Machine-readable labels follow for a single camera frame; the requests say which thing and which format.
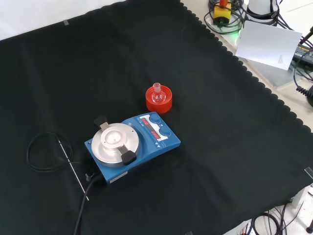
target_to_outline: red cap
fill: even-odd
[[[228,4],[227,0],[220,0],[220,4],[217,4],[217,5],[227,6],[227,4]]]
[[[154,88],[150,87],[146,92],[146,104],[150,112],[157,112],[158,114],[164,114],[169,111],[172,107],[172,92],[171,90],[161,85],[161,90],[165,93],[165,100],[161,103],[155,103],[152,100],[152,93]]]

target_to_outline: blue control knob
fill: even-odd
[[[156,123],[156,124],[160,123],[161,121],[160,117],[157,114],[150,115],[149,120],[150,122]]]
[[[162,126],[160,128],[160,134],[163,136],[169,136],[171,134],[171,129],[167,126]]]

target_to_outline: white paper sheet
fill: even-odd
[[[124,0],[0,0],[0,40]]]
[[[288,70],[302,33],[246,21],[236,56]]]

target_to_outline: yellow device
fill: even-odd
[[[228,3],[226,7],[231,9],[231,4]],[[230,13],[231,13],[230,10],[220,8],[219,6],[215,6],[213,19],[218,21],[219,23],[228,24],[230,20]]]

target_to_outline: black cloth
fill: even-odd
[[[71,234],[81,189],[70,167],[31,171],[28,143],[59,131],[85,159],[93,120],[148,112],[154,82],[173,92],[162,118],[182,144],[95,185],[82,235],[221,235],[311,183],[310,129],[179,1],[128,0],[68,22],[0,42],[0,234]]]

